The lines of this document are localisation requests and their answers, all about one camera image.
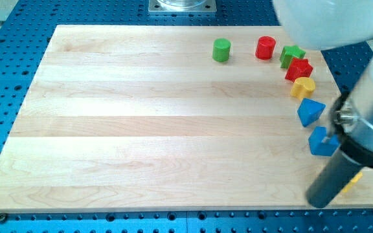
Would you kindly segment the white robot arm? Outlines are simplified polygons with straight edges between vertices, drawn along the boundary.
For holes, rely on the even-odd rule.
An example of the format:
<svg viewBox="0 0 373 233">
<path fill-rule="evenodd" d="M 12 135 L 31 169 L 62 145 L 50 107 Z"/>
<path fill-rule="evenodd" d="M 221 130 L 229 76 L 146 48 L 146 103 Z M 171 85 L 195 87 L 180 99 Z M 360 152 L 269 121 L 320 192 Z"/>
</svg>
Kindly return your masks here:
<svg viewBox="0 0 373 233">
<path fill-rule="evenodd" d="M 328 50 L 373 39 L 373 1 L 274 1 L 280 24 L 305 49 Z M 333 105 L 331 132 L 345 167 L 373 168 L 373 57 L 354 88 Z"/>
</svg>

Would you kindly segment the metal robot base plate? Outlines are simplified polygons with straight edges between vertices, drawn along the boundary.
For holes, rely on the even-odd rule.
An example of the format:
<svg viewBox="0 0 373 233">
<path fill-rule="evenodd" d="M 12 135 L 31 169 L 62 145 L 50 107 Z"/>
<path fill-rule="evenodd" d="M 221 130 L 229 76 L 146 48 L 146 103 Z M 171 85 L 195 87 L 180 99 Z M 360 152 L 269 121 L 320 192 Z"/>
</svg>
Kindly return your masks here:
<svg viewBox="0 0 373 233">
<path fill-rule="evenodd" d="M 149 0 L 151 13 L 216 12 L 215 0 Z"/>
</svg>

